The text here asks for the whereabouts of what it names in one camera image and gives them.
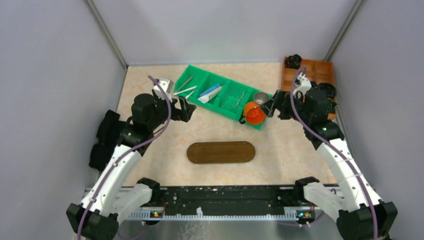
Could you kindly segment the clear glass cup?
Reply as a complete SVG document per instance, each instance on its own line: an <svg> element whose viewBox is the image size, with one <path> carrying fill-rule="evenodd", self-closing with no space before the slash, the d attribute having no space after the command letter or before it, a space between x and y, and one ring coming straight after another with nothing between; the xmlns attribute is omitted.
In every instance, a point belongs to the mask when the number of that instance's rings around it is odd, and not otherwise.
<svg viewBox="0 0 424 240"><path fill-rule="evenodd" d="M222 96L221 107L231 113L236 113L246 92L246 90L235 91L228 89Z"/></svg>

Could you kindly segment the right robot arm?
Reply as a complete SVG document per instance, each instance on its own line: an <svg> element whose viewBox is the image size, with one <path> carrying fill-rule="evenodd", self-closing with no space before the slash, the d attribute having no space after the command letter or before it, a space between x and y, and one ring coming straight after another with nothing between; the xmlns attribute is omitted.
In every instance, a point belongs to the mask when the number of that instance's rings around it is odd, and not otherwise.
<svg viewBox="0 0 424 240"><path fill-rule="evenodd" d="M337 196L315 178L306 177L295 182L298 196L331 217L344 240L388 240L398 210L366 180L340 127L328 118L330 106L326 92L313 87L305 93L277 90L260 109L267 117L279 110L281 120L294 119L303 126L306 138L325 159L342 193Z"/></svg>

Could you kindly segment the orange mug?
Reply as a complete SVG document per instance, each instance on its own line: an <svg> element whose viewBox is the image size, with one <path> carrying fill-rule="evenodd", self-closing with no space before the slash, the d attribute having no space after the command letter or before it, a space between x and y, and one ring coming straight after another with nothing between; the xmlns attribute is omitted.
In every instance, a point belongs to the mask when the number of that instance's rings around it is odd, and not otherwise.
<svg viewBox="0 0 424 240"><path fill-rule="evenodd" d="M267 115L261 109L259 103L255 101L249 101L243 107L241 116L239 118L239 123L248 123L250 125L257 126L262 124L266 117Z"/></svg>

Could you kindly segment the white toothpaste tube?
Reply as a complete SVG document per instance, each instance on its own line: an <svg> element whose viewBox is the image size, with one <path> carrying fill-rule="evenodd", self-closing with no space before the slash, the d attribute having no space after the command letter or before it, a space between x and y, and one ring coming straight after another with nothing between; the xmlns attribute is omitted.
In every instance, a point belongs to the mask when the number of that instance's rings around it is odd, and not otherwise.
<svg viewBox="0 0 424 240"><path fill-rule="evenodd" d="M213 98L215 98L220 93L222 88L223 88L222 86L219 86L216 89L212 90L211 92L203 96L200 96L197 100L200 101L202 104L206 104L209 101L211 101Z"/></svg>

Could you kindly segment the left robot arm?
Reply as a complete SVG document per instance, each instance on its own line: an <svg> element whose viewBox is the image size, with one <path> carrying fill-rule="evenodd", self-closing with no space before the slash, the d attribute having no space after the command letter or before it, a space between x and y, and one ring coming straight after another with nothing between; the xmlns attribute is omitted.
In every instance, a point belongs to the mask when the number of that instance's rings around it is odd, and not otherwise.
<svg viewBox="0 0 424 240"><path fill-rule="evenodd" d="M142 93L134 98L131 117L125 123L110 160L99 180L79 204L71 203L66 210L77 239L112 240L120 224L136 209L160 202L160 184L143 177L125 195L116 198L125 179L142 159L150 143L164 133L154 130L167 128L170 121L187 123L196 106L180 96L178 99L160 98L155 93Z"/></svg>

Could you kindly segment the steel cup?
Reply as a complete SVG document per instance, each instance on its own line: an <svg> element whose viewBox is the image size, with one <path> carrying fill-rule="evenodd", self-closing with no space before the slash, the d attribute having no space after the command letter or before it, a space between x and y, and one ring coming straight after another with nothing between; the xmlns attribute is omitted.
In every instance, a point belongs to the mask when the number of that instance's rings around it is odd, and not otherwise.
<svg viewBox="0 0 424 240"><path fill-rule="evenodd" d="M254 94L253 100L259 104L263 105L271 99L270 95L263 91L258 91Z"/></svg>

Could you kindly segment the green divided plastic bin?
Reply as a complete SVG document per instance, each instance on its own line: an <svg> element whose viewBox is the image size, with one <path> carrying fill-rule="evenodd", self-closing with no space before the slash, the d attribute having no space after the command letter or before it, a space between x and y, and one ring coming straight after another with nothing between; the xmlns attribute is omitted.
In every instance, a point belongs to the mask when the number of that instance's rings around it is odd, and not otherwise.
<svg viewBox="0 0 424 240"><path fill-rule="evenodd" d="M176 91L190 76L193 76L192 80L188 82L181 90L185 90L193 86L197 86L197 88L194 90L194 93L187 100L193 104L198 105L199 107L203 107L212 112L223 115L236 122L239 121L242 115L244 105L248 102L253 101L255 93L260 92L260 90L257 88L245 85L241 82L195 67L193 65L189 65L184 70L184 72L180 75L178 80L174 83L173 91ZM219 83L220 87L222 87L219 94L216 97L214 97L212 100L207 102L206 104L201 103L198 100L199 95L217 83ZM227 90L246 91L246 94L244 98L242 99L236 113L232 113L222 108L222 98ZM186 97L190 92L191 91L181 93L180 96Z"/></svg>

